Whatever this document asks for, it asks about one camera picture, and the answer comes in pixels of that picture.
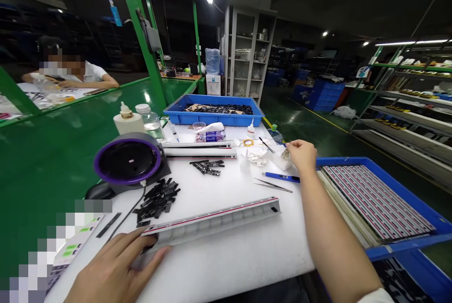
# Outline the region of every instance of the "person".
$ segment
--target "person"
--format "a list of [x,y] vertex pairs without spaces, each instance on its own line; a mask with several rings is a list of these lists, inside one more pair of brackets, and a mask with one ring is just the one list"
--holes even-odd
[[22,80],[33,83],[34,74],[62,88],[118,88],[118,82],[104,69],[85,61],[80,49],[68,45],[56,37],[41,36],[38,40],[40,69],[22,76]]
[[[336,209],[317,176],[317,150],[306,141],[287,144],[299,171],[306,235],[314,264],[334,303],[389,303],[391,296],[369,258]],[[79,273],[65,303],[133,303],[150,280],[169,247],[159,249],[141,271],[130,265],[146,246],[145,228],[119,234]]]

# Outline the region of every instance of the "green workbench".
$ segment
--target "green workbench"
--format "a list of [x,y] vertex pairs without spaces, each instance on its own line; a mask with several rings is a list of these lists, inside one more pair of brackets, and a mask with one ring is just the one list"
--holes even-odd
[[[202,81],[162,79],[165,97],[174,102],[193,93]],[[96,152],[118,132],[113,116],[123,101],[130,109],[153,102],[149,78],[103,94],[77,100],[0,128],[0,215],[4,222],[0,254],[1,288],[8,277],[18,276],[19,264],[32,264],[29,251],[47,251],[47,239],[56,235],[56,225],[65,226],[65,213],[82,212],[80,201],[99,178],[92,167]]]

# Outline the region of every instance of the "human hand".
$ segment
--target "human hand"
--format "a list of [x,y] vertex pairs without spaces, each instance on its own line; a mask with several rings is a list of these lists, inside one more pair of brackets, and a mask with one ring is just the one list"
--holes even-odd
[[54,79],[53,77],[46,76],[46,80],[48,80],[50,82],[58,83],[58,81],[56,79]]
[[58,83],[58,85],[62,88],[80,88],[82,84],[83,83],[75,81],[62,81]]
[[312,143],[296,140],[286,143],[286,147],[291,154],[291,160],[298,169],[300,176],[311,172],[315,173],[317,149]]
[[77,275],[65,303],[134,303],[170,249],[159,249],[142,271],[131,269],[143,248],[156,242],[154,236],[141,236],[145,229],[118,234],[105,244]]

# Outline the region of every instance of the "yellow tape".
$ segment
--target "yellow tape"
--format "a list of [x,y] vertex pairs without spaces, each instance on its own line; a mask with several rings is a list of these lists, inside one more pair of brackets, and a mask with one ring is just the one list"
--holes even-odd
[[[328,123],[334,125],[336,128],[338,128],[338,129],[340,129],[340,130],[342,130],[343,132],[345,132],[345,133],[348,134],[348,131],[346,131],[346,130],[344,130],[343,128],[337,126],[337,125],[334,124],[333,122],[328,121],[326,118],[324,118],[324,117],[320,116],[319,114],[313,112],[312,110],[310,110],[310,109],[308,109],[308,108],[302,106],[301,104],[295,102],[294,100],[291,100],[291,101],[294,102],[295,104],[299,105],[299,106],[302,107],[303,109],[306,109],[306,110],[308,110],[309,112],[313,113],[315,116],[320,117],[320,118],[323,119],[324,121],[326,121],[326,122],[328,122]],[[444,190],[444,191],[449,192],[446,188],[444,188],[444,187],[443,187],[442,185],[440,185],[439,183],[437,183],[437,182],[435,182],[435,181],[433,181],[433,180],[431,180],[431,179],[425,177],[424,175],[421,175],[418,171],[412,169],[411,167],[409,167],[408,165],[402,163],[401,161],[396,160],[394,157],[388,155],[387,153],[385,153],[384,151],[382,151],[382,150],[380,150],[379,148],[375,147],[374,145],[367,143],[365,140],[363,140],[363,139],[361,139],[361,138],[359,138],[359,137],[354,136],[354,138],[356,138],[358,141],[363,142],[365,145],[368,145],[369,147],[375,149],[376,151],[378,151],[378,152],[380,152],[381,154],[385,155],[386,157],[388,157],[389,159],[393,160],[394,162],[400,164],[402,167],[405,167],[405,168],[407,168],[408,170],[410,170],[410,171],[416,173],[417,175],[421,176],[423,179],[425,179],[426,181],[429,181],[430,183],[432,183],[433,185],[437,186],[438,188],[440,188],[440,189],[442,189],[442,190]]]

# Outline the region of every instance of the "glue bottle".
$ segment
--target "glue bottle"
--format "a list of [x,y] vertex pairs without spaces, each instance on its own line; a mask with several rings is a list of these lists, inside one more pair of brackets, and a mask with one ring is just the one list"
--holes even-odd
[[251,120],[251,124],[248,126],[246,134],[248,137],[254,138],[254,127],[253,127],[254,118]]
[[114,124],[120,135],[129,132],[146,133],[143,119],[137,113],[132,112],[128,106],[121,102],[121,111],[118,115],[113,117]]

